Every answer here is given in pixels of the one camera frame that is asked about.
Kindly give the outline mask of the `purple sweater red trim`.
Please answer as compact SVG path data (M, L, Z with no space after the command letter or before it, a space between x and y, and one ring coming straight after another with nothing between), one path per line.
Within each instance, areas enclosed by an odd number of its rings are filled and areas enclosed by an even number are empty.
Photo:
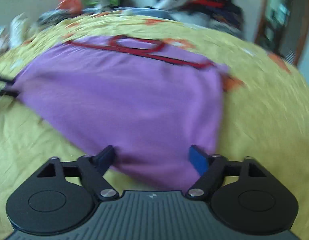
M229 68L158 40L91 36L57 44L16 77L18 99L84 153L108 145L114 167L186 191L197 145L214 153Z

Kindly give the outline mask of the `pile of clothes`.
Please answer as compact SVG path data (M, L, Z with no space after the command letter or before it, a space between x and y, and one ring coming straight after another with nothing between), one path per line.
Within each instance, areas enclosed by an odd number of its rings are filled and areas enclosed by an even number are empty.
M243 11L232 0L157 0L154 8L179 22L243 37Z

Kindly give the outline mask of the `yellow carrot print bedsheet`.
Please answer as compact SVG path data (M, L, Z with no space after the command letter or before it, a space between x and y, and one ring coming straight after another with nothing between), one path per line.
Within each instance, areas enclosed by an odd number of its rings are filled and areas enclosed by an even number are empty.
M297 198L292 231L309 239L309 86L294 66L232 35L150 16L104 12L63 20L0 57L0 74L14 77L58 42L126 34L161 39L230 67L218 152L231 160L257 159ZM74 160L79 149L35 113L0 98L0 239L12 233L9 195L50 156Z

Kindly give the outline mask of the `red plastic bag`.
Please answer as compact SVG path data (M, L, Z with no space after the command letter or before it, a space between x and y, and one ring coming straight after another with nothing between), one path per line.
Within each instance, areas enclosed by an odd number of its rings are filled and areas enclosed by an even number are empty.
M59 0L57 9L67 10L71 14L80 14L83 5L81 0Z

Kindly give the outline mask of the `wooden framed doorway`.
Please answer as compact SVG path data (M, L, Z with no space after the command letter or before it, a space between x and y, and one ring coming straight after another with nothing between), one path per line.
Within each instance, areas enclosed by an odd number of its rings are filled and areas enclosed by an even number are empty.
M254 43L297 66L309 33L309 0L262 0Z

